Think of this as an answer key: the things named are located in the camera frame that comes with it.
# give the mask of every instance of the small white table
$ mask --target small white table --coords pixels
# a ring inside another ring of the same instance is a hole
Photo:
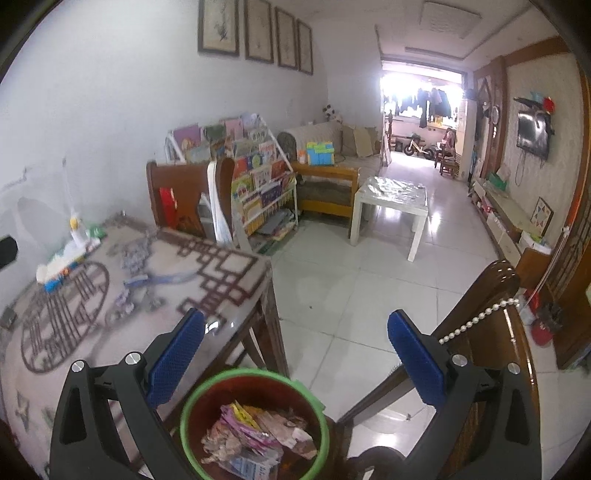
[[[425,222],[427,221],[427,215],[429,214],[425,187],[407,181],[383,177],[368,178],[355,194],[351,224],[351,245],[357,245],[359,239],[359,224],[364,203],[393,208],[415,215],[413,222],[414,239],[408,254],[408,261],[414,261],[425,228]]]

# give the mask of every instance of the beige sofa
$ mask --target beige sofa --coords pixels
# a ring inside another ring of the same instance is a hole
[[[343,155],[343,126],[338,122],[291,128],[280,133],[277,141],[299,174],[297,197],[301,210],[329,213],[350,220],[357,189],[368,177],[379,175],[382,166],[380,154],[367,158]],[[305,150],[308,142],[332,142],[335,146],[335,166],[311,167],[299,164],[297,152]],[[344,153],[354,153],[350,138],[346,139],[346,143],[348,145],[345,145]],[[372,212],[371,205],[363,206],[365,219],[369,220]]]

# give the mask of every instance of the wall-mounted tv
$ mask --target wall-mounted tv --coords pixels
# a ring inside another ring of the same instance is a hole
[[[550,127],[550,115],[543,111],[519,112],[517,146],[526,152],[548,160],[550,136],[554,131]]]

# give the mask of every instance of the pearl necklace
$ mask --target pearl necklace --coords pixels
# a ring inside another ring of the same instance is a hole
[[[439,343],[443,345],[444,343],[449,342],[449,340],[451,340],[452,338],[457,337],[461,333],[468,330],[468,328],[472,328],[473,325],[477,324],[481,320],[484,320],[484,318],[486,316],[490,315],[492,312],[495,312],[498,309],[506,309],[507,305],[513,305],[515,307],[518,307],[519,300],[511,298],[509,300],[501,300],[500,303],[495,303],[492,306],[492,308],[488,308],[484,312],[480,312],[477,316],[475,316],[472,320],[467,322],[465,325],[462,325],[461,327],[457,328],[454,332],[450,333],[449,335],[446,335],[445,337],[440,338]]]

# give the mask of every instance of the floor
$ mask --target floor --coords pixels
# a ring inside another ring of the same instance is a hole
[[[496,252],[459,181],[433,162],[392,153],[382,176],[422,183],[430,218],[415,261],[407,261],[412,216],[378,209],[349,245],[347,228],[302,221],[273,259],[277,304],[292,378],[338,419],[399,364],[386,320],[403,308],[424,333],[446,317]],[[541,407],[543,478],[550,479],[591,419],[591,381],[558,372],[552,347],[532,346]],[[434,415],[415,391],[355,428],[349,456],[374,445],[408,455]]]

